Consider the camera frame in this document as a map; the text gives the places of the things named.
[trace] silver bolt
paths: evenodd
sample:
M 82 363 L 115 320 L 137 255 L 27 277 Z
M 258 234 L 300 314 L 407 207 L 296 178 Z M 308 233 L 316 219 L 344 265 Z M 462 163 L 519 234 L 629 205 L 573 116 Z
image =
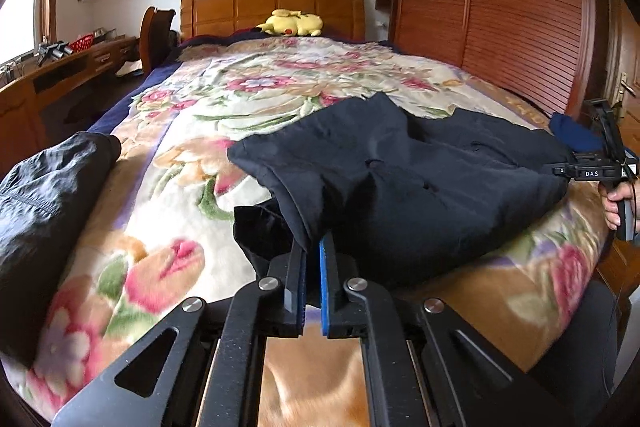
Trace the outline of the silver bolt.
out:
M 424 310 L 428 313 L 442 313 L 444 311 L 444 302 L 436 298 L 427 299 L 424 302 Z
M 274 290 L 280 285 L 275 277 L 263 277 L 258 281 L 258 288 L 264 291 Z
M 367 287 L 367 280 L 362 277 L 354 277 L 347 281 L 347 288 L 354 292 L 361 292 Z
M 187 313 L 196 312 L 202 308 L 202 299 L 199 297 L 189 297 L 182 301 L 182 309 Z

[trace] headboard panel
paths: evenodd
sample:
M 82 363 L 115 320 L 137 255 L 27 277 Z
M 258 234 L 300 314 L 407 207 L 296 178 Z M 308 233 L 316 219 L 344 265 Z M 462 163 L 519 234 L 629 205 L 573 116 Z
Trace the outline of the headboard panel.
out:
M 225 37 L 265 22 L 277 8 L 321 16 L 325 35 L 364 40 L 363 0 L 182 0 L 180 30 L 186 39 L 198 35 Z

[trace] triangular cutout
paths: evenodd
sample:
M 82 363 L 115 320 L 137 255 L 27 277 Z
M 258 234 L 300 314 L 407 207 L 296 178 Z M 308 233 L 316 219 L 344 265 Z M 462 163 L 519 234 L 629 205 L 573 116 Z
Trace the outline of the triangular cutout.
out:
M 150 397 L 154 393 L 164 363 L 177 336 L 178 332 L 171 328 L 160 333 L 142 353 L 116 375 L 115 384 L 142 398 Z

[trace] yellow plush toy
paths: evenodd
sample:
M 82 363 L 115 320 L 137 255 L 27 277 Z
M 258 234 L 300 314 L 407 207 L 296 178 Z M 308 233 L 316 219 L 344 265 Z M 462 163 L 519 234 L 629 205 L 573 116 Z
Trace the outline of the yellow plush toy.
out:
M 278 9 L 264 24 L 256 26 L 269 35 L 311 35 L 317 37 L 322 32 L 322 19 L 311 13 Z

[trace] floral blanket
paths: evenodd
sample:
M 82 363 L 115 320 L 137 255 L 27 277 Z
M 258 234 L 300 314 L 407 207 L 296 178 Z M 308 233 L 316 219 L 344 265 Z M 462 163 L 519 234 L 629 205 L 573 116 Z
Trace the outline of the floral blanket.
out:
M 52 300 L 36 362 L 7 367 L 49 420 L 185 296 L 224 299 L 255 280 L 233 239 L 233 208 L 270 195 L 228 161 L 236 140 L 377 91 L 421 117 L 463 107 L 546 125 L 463 71 L 373 43 L 268 38 L 187 48 L 180 60 L 114 130 L 122 155 Z M 606 230 L 594 187 L 572 184 L 514 241 L 402 296 L 443 298 L 527 370 L 568 324 Z M 314 321 L 302 339 L 270 339 L 261 400 L 261 426 L 368 425 L 357 341 L 328 341 Z

